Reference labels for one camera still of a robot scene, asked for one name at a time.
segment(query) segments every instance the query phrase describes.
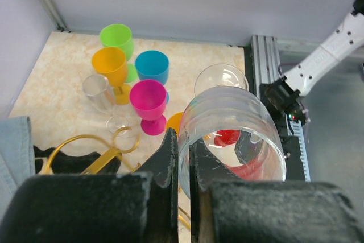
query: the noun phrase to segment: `wall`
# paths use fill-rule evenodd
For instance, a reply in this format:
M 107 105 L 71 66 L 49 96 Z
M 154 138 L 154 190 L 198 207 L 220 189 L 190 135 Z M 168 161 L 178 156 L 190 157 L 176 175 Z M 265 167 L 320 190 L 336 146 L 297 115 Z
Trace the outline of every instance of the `wall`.
M 55 0 L 73 30 L 128 24 L 139 36 L 245 44 L 252 34 L 323 40 L 353 0 Z
M 0 11 L 0 118 L 4 118 L 55 27 L 38 0 L 0 0 Z

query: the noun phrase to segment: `tabletop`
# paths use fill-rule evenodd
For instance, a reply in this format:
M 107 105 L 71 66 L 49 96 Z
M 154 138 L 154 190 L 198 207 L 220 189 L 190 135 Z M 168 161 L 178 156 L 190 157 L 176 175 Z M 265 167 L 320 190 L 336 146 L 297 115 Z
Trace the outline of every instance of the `tabletop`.
M 40 149 L 56 147 L 66 139 L 79 134 L 95 134 L 111 140 L 106 127 L 110 115 L 94 109 L 82 92 L 82 82 L 95 74 L 91 65 L 93 54 L 102 48 L 97 35 L 52 32 L 27 82 L 21 91 L 10 117 L 30 116 L 32 138 Z M 134 52 L 129 63 L 147 50 L 158 50 L 169 58 L 169 78 L 166 90 L 170 100 L 164 115 L 169 119 L 183 112 L 194 98 L 194 85 L 198 75 L 208 66 L 231 64 L 245 71 L 244 51 L 241 47 L 222 44 L 185 43 L 150 39 L 134 39 Z M 129 83 L 134 85 L 138 80 Z M 130 120 L 133 129 L 121 135 L 117 145 L 130 148 L 137 134 L 140 145 L 124 155 L 132 166 L 143 164 L 160 146 L 164 133 L 149 136 L 140 129 L 141 118 L 128 105 L 118 106 L 117 112 Z M 68 155 L 86 155 L 92 151 L 103 153 L 106 148 L 88 139 L 74 141 L 62 149 Z M 121 164 L 118 172 L 129 172 Z M 179 205 L 189 212 L 189 200 L 179 194 Z M 179 223 L 179 241 L 190 242 L 187 228 Z

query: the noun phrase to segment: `gold wire holder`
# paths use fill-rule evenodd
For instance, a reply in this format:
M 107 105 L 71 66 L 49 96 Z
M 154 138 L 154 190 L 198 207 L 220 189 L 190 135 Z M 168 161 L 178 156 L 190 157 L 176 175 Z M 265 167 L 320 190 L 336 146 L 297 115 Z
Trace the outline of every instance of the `gold wire holder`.
M 124 163 L 125 166 L 130 171 L 135 171 L 137 168 L 139 168 L 140 163 L 138 163 L 138 166 L 136 168 L 134 168 L 133 166 L 131 166 L 131 164 L 126 159 L 123 159 L 122 154 L 128 154 L 130 152 L 133 152 L 139 146 L 139 144 L 140 144 L 140 135 L 138 134 L 138 139 L 134 143 L 134 146 L 132 148 L 130 148 L 130 149 L 122 150 L 122 149 L 117 148 L 116 144 L 115 144 L 116 137 L 119 135 L 119 133 L 122 132 L 122 131 L 125 131 L 125 130 L 130 130 L 130 129 L 131 129 L 131 127 L 129 127 L 129 126 L 119 128 L 113 134 L 113 136 L 111 138 L 111 144 L 109 144 L 103 138 L 98 137 L 96 135 L 92 135 L 92 134 L 77 135 L 77 136 L 74 136 L 74 137 L 72 137 L 70 139 L 67 139 L 66 141 L 64 141 L 63 143 L 58 145 L 58 147 L 55 148 L 54 151 L 51 153 L 51 155 L 49 156 L 49 158 L 47 160 L 47 163 L 45 164 L 44 173 L 45 174 L 50 174 L 52 163 L 53 163 L 56 155 L 58 154 L 58 152 L 62 149 L 62 147 L 64 147 L 66 144 L 68 144 L 70 142 L 73 142 L 73 141 L 75 141 L 77 139 L 85 139 L 85 138 L 95 139 L 95 140 L 103 143 L 109 149 L 104 154 L 102 154 L 97 160 L 95 160 L 89 167 L 87 167 L 86 170 L 84 170 L 81 174 L 83 174 L 83 175 L 85 175 L 85 174 L 96 174 L 101 169 L 103 169 L 115 157 L 117 157 L 122 163 Z

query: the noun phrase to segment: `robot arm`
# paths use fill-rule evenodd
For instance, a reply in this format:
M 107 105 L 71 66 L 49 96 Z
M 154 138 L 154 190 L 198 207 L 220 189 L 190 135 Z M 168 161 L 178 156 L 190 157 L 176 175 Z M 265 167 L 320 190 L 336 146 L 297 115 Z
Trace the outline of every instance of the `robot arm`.
M 283 113 L 304 117 L 300 115 L 303 110 L 299 99 L 306 96 L 333 67 L 364 44 L 364 0 L 355 0 L 353 8 L 319 48 L 265 89 L 266 106 L 273 118 Z

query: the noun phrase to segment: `pink goblet base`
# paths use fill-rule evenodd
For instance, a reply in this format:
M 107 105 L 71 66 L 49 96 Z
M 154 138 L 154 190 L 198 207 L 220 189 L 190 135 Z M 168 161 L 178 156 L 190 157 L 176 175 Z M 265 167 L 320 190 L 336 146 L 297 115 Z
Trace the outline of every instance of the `pink goblet base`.
M 167 120 L 165 116 L 160 116 L 159 118 L 148 121 L 142 120 L 142 130 L 144 133 L 150 136 L 156 136 L 164 132 L 164 127 L 166 126 Z

